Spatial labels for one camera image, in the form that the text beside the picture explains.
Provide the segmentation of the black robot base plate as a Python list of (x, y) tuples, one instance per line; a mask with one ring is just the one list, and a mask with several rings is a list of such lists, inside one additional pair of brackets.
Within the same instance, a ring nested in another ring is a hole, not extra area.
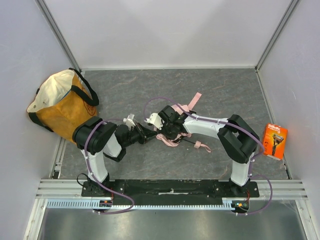
[(116, 179), (109, 182), (111, 190), (120, 193), (116, 195), (98, 185), (83, 183), (82, 197), (113, 197), (116, 204), (129, 204), (132, 202), (123, 197), (126, 195), (139, 204), (221, 204), (223, 198), (260, 196), (258, 185), (252, 181), (246, 189), (232, 185), (230, 181), (213, 179), (202, 180), (141, 180), (141, 179)]

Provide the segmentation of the pink and black folding umbrella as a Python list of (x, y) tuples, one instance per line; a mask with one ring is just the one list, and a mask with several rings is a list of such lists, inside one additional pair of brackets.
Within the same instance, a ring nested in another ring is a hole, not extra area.
[[(191, 112), (191, 110), (194, 108), (194, 106), (197, 104), (198, 100), (200, 99), (200, 97), (202, 96), (201, 93), (197, 92), (194, 97), (192, 98), (192, 100), (189, 102), (189, 104), (178, 104), (178, 106), (180, 106), (183, 110), (185, 110), (186, 112)], [(177, 137), (174, 140), (168, 139), (167, 137), (165, 137), (163, 134), (158, 134), (156, 135), (156, 138), (160, 141), (162, 141), (165, 145), (169, 146), (169, 147), (177, 147), (180, 142), (182, 140), (184, 140), (184, 137), (187, 137), (187, 141), (188, 138), (190, 138), (192, 136), (191, 133), (180, 133), (177, 135)], [(193, 147), (196, 149), (199, 148), (204, 148), (208, 153), (211, 153), (212, 150), (205, 144), (201, 143), (200, 141), (195, 141), (195, 142), (190, 142), (193, 144)]]

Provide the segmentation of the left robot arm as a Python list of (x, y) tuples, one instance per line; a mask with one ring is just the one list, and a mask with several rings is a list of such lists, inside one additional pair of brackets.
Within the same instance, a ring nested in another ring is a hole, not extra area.
[(135, 143), (144, 145), (156, 135), (156, 131), (136, 121), (133, 114), (124, 118), (120, 125), (93, 116), (75, 129), (72, 140), (85, 158), (88, 178), (107, 187), (110, 175), (104, 158), (120, 162), (126, 155), (127, 147)]

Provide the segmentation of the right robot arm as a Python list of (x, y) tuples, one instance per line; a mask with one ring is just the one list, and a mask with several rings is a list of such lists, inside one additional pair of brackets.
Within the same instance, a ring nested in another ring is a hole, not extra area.
[(198, 134), (218, 139), (232, 160), (231, 182), (243, 187), (250, 174), (250, 161), (260, 139), (255, 131), (237, 114), (229, 118), (212, 118), (195, 111), (176, 111), (167, 105), (157, 114), (156, 127), (168, 140), (178, 135)]

